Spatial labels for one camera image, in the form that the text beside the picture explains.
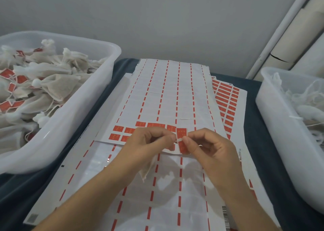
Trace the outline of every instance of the white plastic basket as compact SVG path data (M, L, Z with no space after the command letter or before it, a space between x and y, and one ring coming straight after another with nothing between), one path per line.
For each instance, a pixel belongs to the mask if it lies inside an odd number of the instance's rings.
M276 145L291 181L299 195L314 209L324 214L324 152L316 143L284 94L272 82L278 72L284 90L303 93L315 80L324 79L291 71L265 67L256 104Z
M1 36L0 45L9 45L16 49L38 48L43 39L53 39L58 54L67 47L71 51L87 54L92 60L104 57L108 59L30 142L10 155L0 155L0 174L29 173L51 163L111 81L114 62L121 54L121 48L110 42L41 31L22 31Z

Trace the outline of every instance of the dark blue tablecloth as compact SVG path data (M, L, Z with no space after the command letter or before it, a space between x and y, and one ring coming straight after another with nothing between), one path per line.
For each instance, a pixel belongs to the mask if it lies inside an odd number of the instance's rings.
M103 92L59 157L46 168L28 175L0 175L0 230L31 230L22 221L54 176L71 147L125 72L138 59L122 59L114 66L111 85ZM324 216L297 194L255 104L261 82L212 73L217 79L248 91L244 120L245 142L279 223L286 230L324 230Z

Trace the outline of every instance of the wall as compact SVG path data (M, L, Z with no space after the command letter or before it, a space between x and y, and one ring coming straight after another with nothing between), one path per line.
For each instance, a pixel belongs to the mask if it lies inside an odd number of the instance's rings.
M0 34L110 41L121 58L208 65L245 77L294 0L0 0Z

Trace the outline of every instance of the stack of sticker sheets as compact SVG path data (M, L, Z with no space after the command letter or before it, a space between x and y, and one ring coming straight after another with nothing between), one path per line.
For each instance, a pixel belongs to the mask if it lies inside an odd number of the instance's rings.
M137 127L160 126L177 142L115 198L98 230L230 230L235 222L182 137L209 128L235 144L251 192L275 221L245 145L247 92L216 80L204 65L142 59L125 74L71 149L24 223L37 225L106 167Z

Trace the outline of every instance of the person's left hand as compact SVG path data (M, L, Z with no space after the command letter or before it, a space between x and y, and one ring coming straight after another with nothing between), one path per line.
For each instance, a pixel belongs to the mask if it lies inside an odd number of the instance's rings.
M154 155L172 147L176 140L176 135L165 128L138 127L107 168L126 187Z

